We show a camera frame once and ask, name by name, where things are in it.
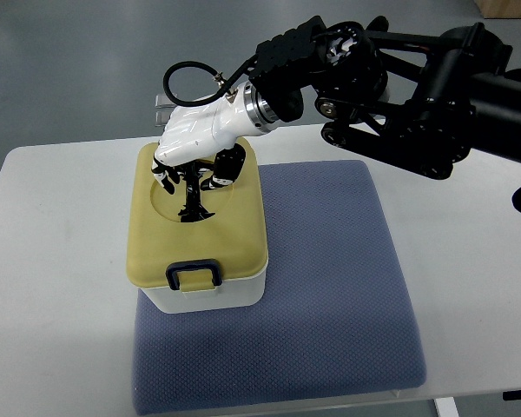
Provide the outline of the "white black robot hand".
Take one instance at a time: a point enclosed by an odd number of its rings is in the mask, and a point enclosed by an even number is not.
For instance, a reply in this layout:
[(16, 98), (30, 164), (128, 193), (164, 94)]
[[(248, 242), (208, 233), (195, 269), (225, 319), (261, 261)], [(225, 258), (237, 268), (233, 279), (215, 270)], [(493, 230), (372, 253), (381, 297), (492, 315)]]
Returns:
[(180, 182), (178, 168), (185, 163), (218, 155), (205, 190), (226, 187), (239, 177), (238, 160), (223, 156), (236, 148), (242, 136), (261, 136), (275, 130), (280, 118), (250, 82), (238, 85), (231, 97), (223, 96), (198, 107), (177, 106), (168, 119), (155, 150), (151, 170), (169, 193)]

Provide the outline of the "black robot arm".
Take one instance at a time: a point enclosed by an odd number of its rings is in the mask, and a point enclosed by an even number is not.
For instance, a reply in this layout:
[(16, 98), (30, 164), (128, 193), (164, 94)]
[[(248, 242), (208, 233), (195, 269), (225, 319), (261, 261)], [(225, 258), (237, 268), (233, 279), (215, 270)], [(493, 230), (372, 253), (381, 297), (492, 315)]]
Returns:
[(521, 163), (521, 69), (482, 23), (440, 36), (314, 17), (260, 43), (249, 78), (284, 122), (303, 89), (335, 147), (435, 180), (477, 149)]

